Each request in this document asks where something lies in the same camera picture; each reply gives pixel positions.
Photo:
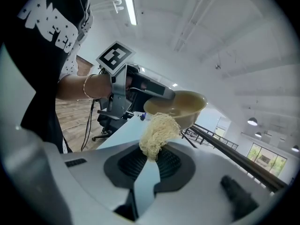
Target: office chair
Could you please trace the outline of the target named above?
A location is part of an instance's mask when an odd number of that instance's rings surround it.
[[[98,110],[97,112],[99,113],[101,110],[107,108],[107,99],[100,98],[98,102],[100,104],[100,110]],[[132,117],[133,113],[129,111],[127,111],[121,118],[115,118],[109,115],[99,114],[97,121],[103,127],[101,132],[102,135],[92,137],[92,141],[95,141],[97,138],[110,137],[127,122],[127,119],[130,119]]]
[[[115,120],[107,115],[102,115],[102,114],[98,116],[97,121],[103,127],[101,132],[102,135],[92,137],[92,141],[95,141],[97,138],[110,137],[127,122],[127,120],[123,118]]]

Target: pipe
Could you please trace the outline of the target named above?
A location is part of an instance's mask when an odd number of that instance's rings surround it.
[[[91,6],[91,9],[97,9],[97,8],[101,9],[101,7],[105,7],[109,5],[110,2],[113,3],[116,13],[118,13],[119,10],[122,10],[122,9],[117,9],[117,6],[122,4],[122,0],[108,0],[108,1],[100,2]]]
[[[117,7],[118,11],[121,11],[123,9],[124,9],[123,6]],[[110,11],[113,11],[113,10],[114,10],[114,8],[98,9],[98,10],[93,10],[93,13],[110,12]]]
[[[177,43],[176,43],[175,49],[176,49],[176,47],[177,47],[177,44],[178,44],[179,40],[182,40],[182,39],[181,39],[181,36],[186,32],[188,25],[191,23],[191,21],[192,21],[194,15],[195,15],[195,13],[197,12],[197,10],[198,10],[199,6],[202,4],[202,2],[203,2],[203,0],[199,0],[199,1],[198,1],[197,5],[196,5],[196,8],[194,9],[191,18],[189,19],[188,23],[184,26],[182,32],[180,33],[180,36],[179,36],[179,39],[178,39],[178,41],[177,41]]]

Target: bowl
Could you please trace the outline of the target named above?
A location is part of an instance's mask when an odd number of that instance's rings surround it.
[[[152,97],[144,104],[144,110],[150,115],[167,113],[175,118],[180,129],[191,127],[197,120],[201,110],[205,108],[205,96],[192,91],[175,91],[175,98],[167,100]]]

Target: metal railing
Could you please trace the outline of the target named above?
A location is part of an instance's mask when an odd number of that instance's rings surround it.
[[[254,163],[247,157],[238,153],[236,151],[236,148],[238,147],[237,144],[230,142],[218,135],[216,138],[215,133],[197,124],[194,124],[192,127],[183,130],[181,132],[181,135],[182,137],[186,138],[194,148],[197,148],[197,146],[195,146],[194,142],[192,142],[189,137],[195,138],[194,141],[196,143],[204,144],[204,142],[206,142],[206,144],[209,144],[209,146],[218,149],[220,152],[222,152],[227,157],[229,157],[233,162],[235,162],[238,166],[242,167],[244,170],[250,173],[254,178],[259,180],[263,185],[265,185],[272,192],[277,192],[278,190],[285,188],[287,186],[282,180],[280,180],[273,174],[269,173],[267,170],[263,169],[262,167],[260,167],[258,164]]]
[[[202,131],[206,132],[207,134],[215,137],[216,139],[218,139],[219,141],[221,141],[222,143],[224,143],[225,145],[231,147],[232,149],[236,150],[238,148],[238,145],[235,144],[234,142],[231,142],[229,140],[227,140],[226,138],[223,138],[221,136],[219,136],[218,134],[204,128],[201,127],[198,124],[194,124],[195,126],[199,127],[199,129],[201,129]],[[197,133],[195,133],[193,130],[191,130],[190,128],[187,128],[185,130],[182,131],[182,138],[184,138],[183,135],[185,135],[189,140],[198,143],[200,145],[206,145],[209,147],[212,147],[213,149],[215,148],[212,144],[210,144],[209,142],[207,142],[204,138],[199,138],[199,135]]]

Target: black t-shirt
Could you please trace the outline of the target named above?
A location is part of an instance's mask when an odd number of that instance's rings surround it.
[[[66,152],[55,113],[57,84],[86,22],[89,0],[13,1],[5,11],[9,26],[3,42],[11,59],[36,92],[21,126],[34,131],[43,141],[56,144],[60,153]]]

